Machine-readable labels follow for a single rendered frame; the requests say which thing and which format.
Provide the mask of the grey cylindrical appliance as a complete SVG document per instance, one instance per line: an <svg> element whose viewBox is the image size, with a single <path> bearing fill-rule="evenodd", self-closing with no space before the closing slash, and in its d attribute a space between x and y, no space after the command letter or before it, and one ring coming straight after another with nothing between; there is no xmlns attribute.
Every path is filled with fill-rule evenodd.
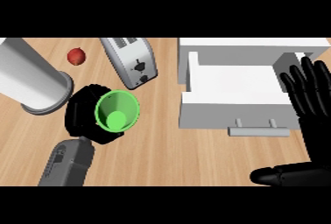
<svg viewBox="0 0 331 224"><path fill-rule="evenodd" d="M62 108L74 81L58 71L22 38L0 38L0 94L21 103L33 115Z"/></svg>

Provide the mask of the red fruit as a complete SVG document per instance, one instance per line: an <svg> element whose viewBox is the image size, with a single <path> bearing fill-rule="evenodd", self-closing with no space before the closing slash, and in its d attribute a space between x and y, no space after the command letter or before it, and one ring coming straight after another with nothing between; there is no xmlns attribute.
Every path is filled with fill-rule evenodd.
<svg viewBox="0 0 331 224"><path fill-rule="evenodd" d="M81 65L86 61L84 51L80 48L71 49L67 54L67 60L74 66Z"/></svg>

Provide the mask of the white cabinet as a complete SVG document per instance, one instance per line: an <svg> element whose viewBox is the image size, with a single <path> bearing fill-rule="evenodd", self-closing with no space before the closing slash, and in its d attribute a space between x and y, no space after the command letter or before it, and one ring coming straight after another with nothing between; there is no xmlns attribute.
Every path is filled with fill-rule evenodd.
<svg viewBox="0 0 331 224"><path fill-rule="evenodd" d="M189 52L205 66L270 66L284 53L315 60L330 47L327 38L179 38L179 83L186 82Z"/></svg>

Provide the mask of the white open drawer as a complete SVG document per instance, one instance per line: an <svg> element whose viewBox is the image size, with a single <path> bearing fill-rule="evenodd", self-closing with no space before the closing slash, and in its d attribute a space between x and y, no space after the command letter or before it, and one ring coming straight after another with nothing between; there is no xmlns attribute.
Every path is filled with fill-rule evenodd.
<svg viewBox="0 0 331 224"><path fill-rule="evenodd" d="M296 111L270 66L205 66L189 53L188 90L180 93L183 129L226 129L242 122L265 127L270 121L296 130Z"/></svg>

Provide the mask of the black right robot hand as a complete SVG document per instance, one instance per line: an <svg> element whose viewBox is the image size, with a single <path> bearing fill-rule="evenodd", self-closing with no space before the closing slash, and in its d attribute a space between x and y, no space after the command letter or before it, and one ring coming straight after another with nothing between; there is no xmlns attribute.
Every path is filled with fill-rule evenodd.
<svg viewBox="0 0 331 224"><path fill-rule="evenodd" d="M299 116L309 162L254 170L250 179L266 186L331 186L331 72L322 60L301 58L301 67L279 74Z"/></svg>

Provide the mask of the green cup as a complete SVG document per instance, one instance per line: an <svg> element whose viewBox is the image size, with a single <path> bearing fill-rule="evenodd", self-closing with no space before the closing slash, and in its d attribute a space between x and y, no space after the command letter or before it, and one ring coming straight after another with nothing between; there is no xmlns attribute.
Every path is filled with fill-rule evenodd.
<svg viewBox="0 0 331 224"><path fill-rule="evenodd" d="M140 103L124 90L112 90L98 100L95 117L98 126L108 132L120 133L130 129L139 120Z"/></svg>

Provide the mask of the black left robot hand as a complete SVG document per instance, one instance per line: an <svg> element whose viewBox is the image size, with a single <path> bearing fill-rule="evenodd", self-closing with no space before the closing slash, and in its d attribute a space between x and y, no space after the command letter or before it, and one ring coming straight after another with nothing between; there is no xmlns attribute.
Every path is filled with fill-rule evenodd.
<svg viewBox="0 0 331 224"><path fill-rule="evenodd" d="M99 84L84 86L71 96L67 104L65 127L72 137L86 137L99 144L108 144L124 133L105 131L95 118L99 98L111 89Z"/></svg>

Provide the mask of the silver toaster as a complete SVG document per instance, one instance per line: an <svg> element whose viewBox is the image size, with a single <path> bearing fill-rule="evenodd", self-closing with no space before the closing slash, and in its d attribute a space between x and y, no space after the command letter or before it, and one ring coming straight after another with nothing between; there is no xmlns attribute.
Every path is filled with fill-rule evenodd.
<svg viewBox="0 0 331 224"><path fill-rule="evenodd" d="M100 38L109 62L129 90L158 76L154 52L145 38Z"/></svg>

